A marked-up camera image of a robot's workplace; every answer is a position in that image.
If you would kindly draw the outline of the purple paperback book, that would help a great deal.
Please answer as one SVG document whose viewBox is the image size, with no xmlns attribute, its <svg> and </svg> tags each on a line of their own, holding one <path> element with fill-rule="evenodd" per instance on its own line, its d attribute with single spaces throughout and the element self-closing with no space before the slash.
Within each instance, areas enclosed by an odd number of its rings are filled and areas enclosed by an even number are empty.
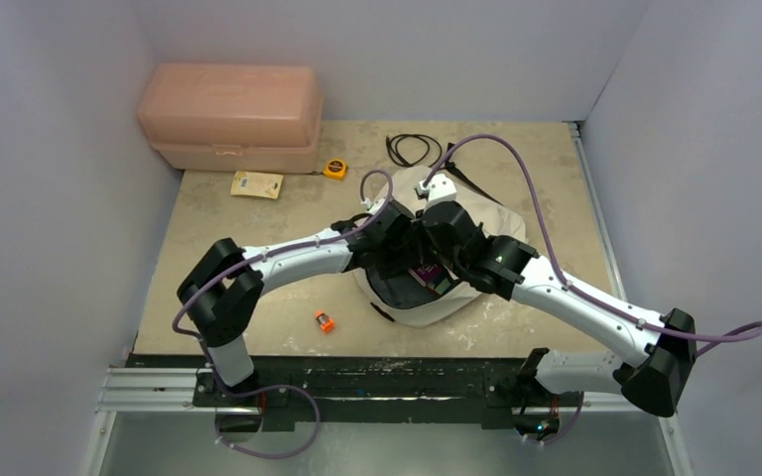
<svg viewBox="0 0 762 476">
<path fill-rule="evenodd" d="M 410 269 L 409 274 L 421 286 L 437 296 L 443 296 L 454 286 L 452 276 L 442 265 L 424 264 Z"/>
</svg>

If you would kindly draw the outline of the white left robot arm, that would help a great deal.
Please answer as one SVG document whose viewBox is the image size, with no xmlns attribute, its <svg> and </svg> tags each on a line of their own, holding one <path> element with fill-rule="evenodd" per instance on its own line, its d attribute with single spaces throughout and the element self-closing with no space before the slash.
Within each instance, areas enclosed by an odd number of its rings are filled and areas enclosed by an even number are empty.
<svg viewBox="0 0 762 476">
<path fill-rule="evenodd" d="M 393 200 L 363 220 L 341 220 L 315 235 L 270 247 L 215 242 L 183 279 L 177 297 L 231 405 L 255 396 L 244 333 L 265 294 L 316 276 L 372 270 L 387 278 L 418 264 L 421 215 Z"/>
</svg>

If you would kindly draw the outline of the beige canvas backpack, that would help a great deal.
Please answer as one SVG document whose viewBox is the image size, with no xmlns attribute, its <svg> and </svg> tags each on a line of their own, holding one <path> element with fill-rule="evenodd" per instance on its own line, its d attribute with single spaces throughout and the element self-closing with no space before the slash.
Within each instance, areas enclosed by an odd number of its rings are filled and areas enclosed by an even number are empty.
<svg viewBox="0 0 762 476">
<path fill-rule="evenodd" d="M 521 241 L 527 239 L 527 226 L 522 216 L 474 184 L 453 160 L 444 162 L 441 173 L 455 183 L 457 201 L 475 223 L 483 225 L 486 234 L 509 235 Z M 381 279 L 373 272 L 359 270 L 354 273 L 354 279 L 370 305 L 383 317 L 411 327 L 425 327 L 451 316 L 481 296 L 471 285 L 449 273 L 454 286 L 443 296 L 421 286 L 409 272 L 392 279 Z"/>
</svg>

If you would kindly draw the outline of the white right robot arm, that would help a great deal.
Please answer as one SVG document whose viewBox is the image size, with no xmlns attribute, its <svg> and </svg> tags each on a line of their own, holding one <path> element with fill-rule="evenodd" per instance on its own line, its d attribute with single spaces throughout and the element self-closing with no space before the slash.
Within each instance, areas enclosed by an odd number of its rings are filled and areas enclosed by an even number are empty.
<svg viewBox="0 0 762 476">
<path fill-rule="evenodd" d="M 662 315 L 559 276 L 534 247 L 486 234 L 455 201 L 418 213 L 417 221 L 428 249 L 477 291 L 541 310 L 613 353 L 619 365 L 600 372 L 593 391 L 618 392 L 656 417 L 675 414 L 697 360 L 690 314 L 673 308 Z"/>
</svg>

